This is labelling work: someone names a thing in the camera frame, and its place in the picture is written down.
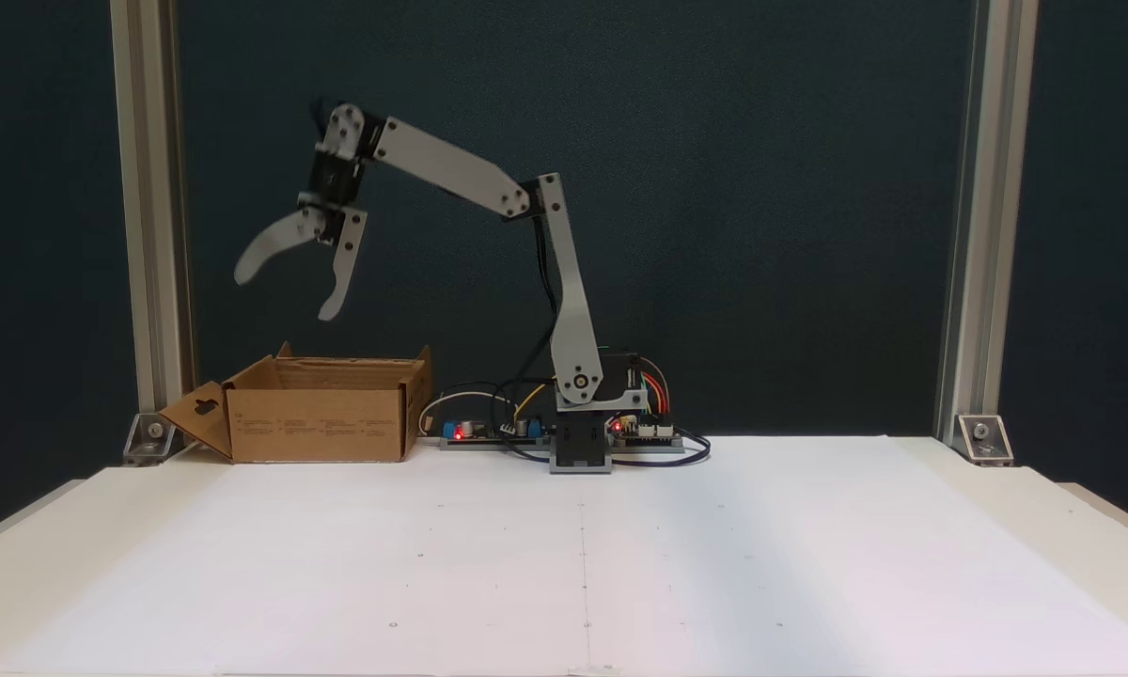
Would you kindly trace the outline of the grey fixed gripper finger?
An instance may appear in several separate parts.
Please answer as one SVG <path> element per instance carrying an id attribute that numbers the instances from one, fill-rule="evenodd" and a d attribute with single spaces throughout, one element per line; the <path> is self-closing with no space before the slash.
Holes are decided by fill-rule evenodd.
<path id="1" fill-rule="evenodd" d="M 333 273 L 335 273 L 335 288 L 321 304 L 318 318 L 321 322 L 334 320 L 340 316 L 342 306 L 349 300 L 349 288 L 354 270 L 356 270 L 356 257 L 362 252 L 363 236 L 365 236 L 367 212 L 356 209 L 342 210 L 342 226 L 337 236 L 337 248 L 335 258 L 332 262 Z"/>

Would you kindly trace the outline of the grey pivoting gripper finger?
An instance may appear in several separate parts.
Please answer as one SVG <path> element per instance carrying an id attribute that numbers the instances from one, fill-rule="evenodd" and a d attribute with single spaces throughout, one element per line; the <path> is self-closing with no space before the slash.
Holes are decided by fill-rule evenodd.
<path id="1" fill-rule="evenodd" d="M 233 267 L 233 282 L 245 285 L 268 260 L 279 254 L 319 239 L 326 228 L 326 216 L 318 209 L 301 209 L 264 228 L 248 244 Z"/>

